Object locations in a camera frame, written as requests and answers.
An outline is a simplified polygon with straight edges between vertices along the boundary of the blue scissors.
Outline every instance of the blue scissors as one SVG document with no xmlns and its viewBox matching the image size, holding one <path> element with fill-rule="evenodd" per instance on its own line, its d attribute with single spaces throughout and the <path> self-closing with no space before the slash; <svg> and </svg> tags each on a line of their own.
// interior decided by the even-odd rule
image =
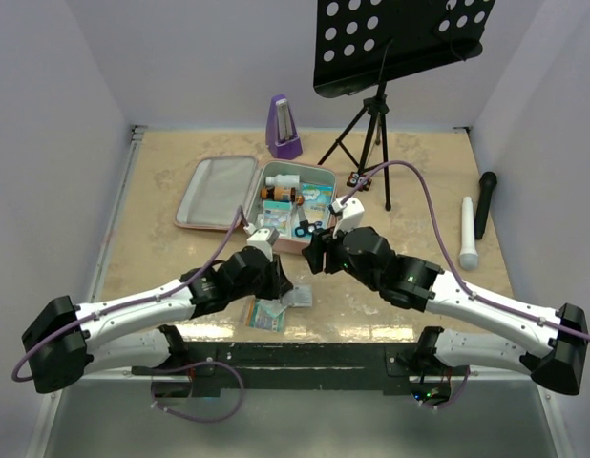
<svg viewBox="0 0 590 458">
<path fill-rule="evenodd" d="M 301 205 L 297 207 L 297 213 L 299 215 L 299 226 L 295 228 L 295 236 L 297 237 L 305 237 L 311 235 L 316 229 L 320 229 L 323 227 L 323 223 L 320 221 L 316 221 L 310 223 L 307 221 L 306 213 Z"/>
</svg>

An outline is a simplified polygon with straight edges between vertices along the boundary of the table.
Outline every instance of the table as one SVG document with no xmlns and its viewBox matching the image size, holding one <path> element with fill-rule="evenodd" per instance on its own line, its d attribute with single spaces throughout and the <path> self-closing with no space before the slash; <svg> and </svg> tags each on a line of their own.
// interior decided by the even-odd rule
<svg viewBox="0 0 590 458">
<path fill-rule="evenodd" d="M 331 131 L 300 133 L 304 153 L 297 159 L 315 164 L 338 134 Z M 352 152 L 360 152 L 365 134 L 351 133 Z M 466 133 L 389 132 L 390 158 L 405 159 L 428 181 L 439 227 L 455 259 L 460 250 L 462 198 L 477 197 L 477 171 Z M 180 199 L 198 162 L 209 156 L 252 155 L 271 159 L 261 131 L 149 131 L 144 134 L 129 174 L 118 223 L 109 235 L 110 257 L 99 298 L 110 300 L 152 289 L 201 266 L 216 249 L 224 233 L 178 228 L 174 224 Z M 375 147 L 369 162 L 378 162 Z M 325 163 L 338 177 L 338 195 L 347 190 L 353 170 L 349 159 L 336 151 Z M 429 210 L 415 175 L 404 167 L 391 167 L 392 210 L 384 209 L 384 183 L 378 174 L 368 192 L 358 193 L 366 209 L 364 224 L 386 237 L 393 250 L 446 266 L 435 240 Z M 238 231 L 220 259 L 245 246 Z M 465 280 L 511 296 L 495 228 L 489 219 L 484 239 L 477 244 L 479 267 L 461 272 Z M 185 341 L 397 343 L 415 341 L 425 326 L 481 332 L 467 323 L 446 317 L 401 310 L 345 273 L 313 276 L 306 261 L 283 255 L 287 276 L 294 283 L 312 285 L 310 309 L 289 309 L 282 333 L 252 329 L 242 323 L 250 300 L 232 302 L 223 312 L 179 323 Z"/>
</svg>

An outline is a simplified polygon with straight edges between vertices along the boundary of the wall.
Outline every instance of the wall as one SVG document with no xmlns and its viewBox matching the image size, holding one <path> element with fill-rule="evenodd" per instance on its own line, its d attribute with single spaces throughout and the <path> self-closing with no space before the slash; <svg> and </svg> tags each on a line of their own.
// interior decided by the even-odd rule
<svg viewBox="0 0 590 458">
<path fill-rule="evenodd" d="M 125 133 L 64 1 L 0 0 L 0 457 L 23 456 L 40 403 L 11 382 L 21 333 L 50 299 L 82 299 Z"/>
<path fill-rule="evenodd" d="M 300 126 L 344 128 L 369 94 L 314 93 L 315 0 L 67 2 L 136 123 L 261 127 L 270 98 L 284 92 Z M 389 123 L 473 124 L 541 2 L 498 0 L 481 56 L 391 82 Z"/>
<path fill-rule="evenodd" d="M 584 307 L 590 328 L 590 1 L 546 0 L 514 60 L 472 132 L 496 231 L 516 295 Z M 590 346 L 580 396 L 558 402 L 590 457 Z"/>
</svg>

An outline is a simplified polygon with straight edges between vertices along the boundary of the black music stand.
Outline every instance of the black music stand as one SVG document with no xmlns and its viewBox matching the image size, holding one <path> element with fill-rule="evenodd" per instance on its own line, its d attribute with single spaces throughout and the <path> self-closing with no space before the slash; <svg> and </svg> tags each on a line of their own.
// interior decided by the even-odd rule
<svg viewBox="0 0 590 458">
<path fill-rule="evenodd" d="M 367 165 L 376 128 L 382 159 L 389 160 L 387 82 L 480 55 L 479 40 L 494 4 L 495 0 L 318 0 L 314 91 L 333 98 L 378 86 L 319 165 L 341 147 L 357 168 L 347 185 L 356 186 L 377 166 Z M 357 161 L 343 140 L 364 114 L 370 120 Z M 388 168 L 384 169 L 384 186 L 388 211 Z"/>
</svg>

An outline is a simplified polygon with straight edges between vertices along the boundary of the beige tabletop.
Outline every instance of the beige tabletop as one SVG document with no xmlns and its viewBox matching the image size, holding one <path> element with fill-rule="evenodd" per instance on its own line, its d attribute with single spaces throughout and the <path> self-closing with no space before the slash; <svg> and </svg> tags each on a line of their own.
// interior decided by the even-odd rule
<svg viewBox="0 0 590 458">
<path fill-rule="evenodd" d="M 336 132 L 300 133 L 304 154 L 298 161 L 315 164 L 331 145 Z M 360 155 L 364 134 L 351 133 L 345 141 Z M 427 180 L 437 212 L 439 228 L 456 260 L 460 249 L 462 198 L 477 196 L 478 171 L 466 134 L 397 133 L 388 135 L 390 158 L 405 159 L 420 169 Z M 178 228 L 174 224 L 180 199 L 198 162 L 208 156 L 248 155 L 271 159 L 261 131 L 150 131 L 144 134 L 131 173 L 118 225 L 111 235 L 109 267 L 99 296 L 115 299 L 164 284 L 199 267 L 221 242 L 224 233 Z M 379 162 L 375 147 L 369 163 Z M 338 195 L 350 188 L 346 178 L 353 164 L 337 150 L 325 163 L 338 177 Z M 415 175 L 404 167 L 392 167 L 392 210 L 384 209 L 382 174 L 368 192 L 358 193 L 365 206 L 363 225 L 372 226 L 387 238 L 391 248 L 446 266 L 432 231 L 429 210 Z M 242 249 L 246 235 L 239 230 L 220 259 Z M 505 265 L 489 220 L 484 239 L 477 243 L 479 267 L 461 272 L 465 280 L 511 296 Z M 243 324 L 250 300 L 232 302 L 221 313 L 179 323 L 189 341 L 237 342 L 411 342 L 425 326 L 479 332 L 466 323 L 416 311 L 401 310 L 384 302 L 345 273 L 313 276 L 306 261 L 283 255 L 287 276 L 311 284 L 314 304 L 308 309 L 288 309 L 284 332 L 272 332 Z"/>
</svg>

